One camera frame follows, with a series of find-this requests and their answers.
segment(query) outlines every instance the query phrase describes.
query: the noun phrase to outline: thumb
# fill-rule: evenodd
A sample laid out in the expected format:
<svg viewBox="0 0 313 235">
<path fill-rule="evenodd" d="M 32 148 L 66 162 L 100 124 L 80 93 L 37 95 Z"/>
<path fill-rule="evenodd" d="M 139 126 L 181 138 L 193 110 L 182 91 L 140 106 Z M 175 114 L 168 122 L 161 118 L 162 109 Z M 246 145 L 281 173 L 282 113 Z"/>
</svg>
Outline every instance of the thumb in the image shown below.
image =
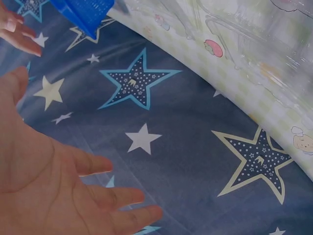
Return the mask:
<svg viewBox="0 0 313 235">
<path fill-rule="evenodd" d="M 27 69 L 25 67 L 18 67 L 0 78 L 0 82 L 2 83 L 0 86 L 9 89 L 16 105 L 26 92 L 28 84 Z"/>
<path fill-rule="evenodd" d="M 15 32 L 17 23 L 15 17 L 0 5 L 0 30 L 6 29 L 13 33 Z"/>
</svg>

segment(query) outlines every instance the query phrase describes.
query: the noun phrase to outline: hand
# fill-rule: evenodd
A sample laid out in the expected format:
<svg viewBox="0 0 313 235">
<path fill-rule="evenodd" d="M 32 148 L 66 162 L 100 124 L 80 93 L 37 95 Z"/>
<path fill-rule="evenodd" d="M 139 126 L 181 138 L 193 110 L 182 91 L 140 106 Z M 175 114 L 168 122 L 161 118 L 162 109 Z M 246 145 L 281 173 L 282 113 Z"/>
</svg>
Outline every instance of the hand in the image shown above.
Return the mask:
<svg viewBox="0 0 313 235">
<path fill-rule="evenodd" d="M 41 47 L 32 40 L 36 33 L 23 23 L 24 18 L 7 10 L 0 0 L 0 37 L 20 50 L 41 56 Z"/>
<path fill-rule="evenodd" d="M 0 78 L 0 231 L 4 235 L 131 235 L 161 218 L 134 188 L 87 186 L 79 175 L 112 170 L 103 157 L 63 145 L 27 126 L 16 111 L 24 67 Z"/>
</svg>

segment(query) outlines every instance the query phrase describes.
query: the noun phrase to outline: blue outlined star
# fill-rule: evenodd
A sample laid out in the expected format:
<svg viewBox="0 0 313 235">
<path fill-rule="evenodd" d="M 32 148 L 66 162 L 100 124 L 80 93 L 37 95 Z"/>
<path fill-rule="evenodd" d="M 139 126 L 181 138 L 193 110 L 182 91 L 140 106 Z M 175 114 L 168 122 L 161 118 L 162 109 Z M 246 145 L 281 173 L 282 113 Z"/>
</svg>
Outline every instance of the blue outlined star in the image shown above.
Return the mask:
<svg viewBox="0 0 313 235">
<path fill-rule="evenodd" d="M 150 88 L 175 75 L 180 70 L 147 69 L 146 48 L 135 58 L 126 70 L 101 70 L 113 84 L 117 86 L 112 97 L 98 109 L 131 99 L 139 107 L 150 109 Z"/>
<path fill-rule="evenodd" d="M 28 62 L 27 66 L 27 72 L 29 74 L 29 71 L 30 71 L 30 61 Z M 28 77 L 28 81 L 31 82 L 36 76 L 32 76 L 32 77 Z"/>
<path fill-rule="evenodd" d="M 89 37 L 86 33 L 84 33 L 84 31 L 82 31 L 79 27 L 73 27 L 70 28 L 71 31 L 77 33 L 77 37 L 75 38 L 75 40 L 71 43 L 71 45 L 68 46 L 68 48 L 66 49 L 65 52 L 69 51 L 70 49 L 72 49 L 74 46 L 76 46 L 77 44 L 81 43 L 82 41 L 84 41 L 85 39 L 88 39 L 89 41 L 93 42 L 93 43 L 98 43 L 99 42 L 99 35 L 100 35 L 100 29 L 112 24 L 113 22 L 115 22 L 116 20 L 111 19 L 111 18 L 106 18 L 103 21 L 101 21 L 100 26 L 97 28 L 96 31 L 96 39 L 92 39 L 91 37 Z"/>
<path fill-rule="evenodd" d="M 49 0 L 15 0 L 21 7 L 18 14 L 22 16 L 32 15 L 40 23 L 43 22 L 43 5 Z"/>
<path fill-rule="evenodd" d="M 293 160 L 284 150 L 273 147 L 270 136 L 258 128 L 249 140 L 212 131 L 240 160 L 241 163 L 219 196 L 237 190 L 257 179 L 263 179 L 281 204 L 285 199 L 285 184 L 279 169 Z"/>
</svg>

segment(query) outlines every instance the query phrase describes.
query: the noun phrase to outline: blue plastic object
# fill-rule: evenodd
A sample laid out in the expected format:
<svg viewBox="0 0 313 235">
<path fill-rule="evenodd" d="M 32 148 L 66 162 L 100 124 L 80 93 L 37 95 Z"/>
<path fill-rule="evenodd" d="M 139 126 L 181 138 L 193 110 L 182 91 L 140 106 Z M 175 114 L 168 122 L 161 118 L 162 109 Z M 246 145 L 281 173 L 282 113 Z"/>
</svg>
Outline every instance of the blue plastic object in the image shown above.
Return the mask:
<svg viewBox="0 0 313 235">
<path fill-rule="evenodd" d="M 96 30 L 114 0 L 50 0 L 50 2 L 73 24 L 88 36 L 96 39 Z"/>
</svg>

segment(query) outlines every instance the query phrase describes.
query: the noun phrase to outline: blue bedsheet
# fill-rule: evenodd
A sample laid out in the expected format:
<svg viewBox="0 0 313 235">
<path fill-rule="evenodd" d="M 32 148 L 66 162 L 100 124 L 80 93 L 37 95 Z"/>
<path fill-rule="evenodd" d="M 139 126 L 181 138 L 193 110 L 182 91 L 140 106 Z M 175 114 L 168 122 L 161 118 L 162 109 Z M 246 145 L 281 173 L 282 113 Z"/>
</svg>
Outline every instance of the blue bedsheet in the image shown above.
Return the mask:
<svg viewBox="0 0 313 235">
<path fill-rule="evenodd" d="M 239 108 L 110 18 L 88 38 L 47 0 L 11 0 L 41 58 L 0 42 L 0 73 L 24 65 L 25 123 L 108 157 L 86 184 L 137 187 L 161 221 L 137 235 L 311 235 L 313 183 Z"/>
</svg>

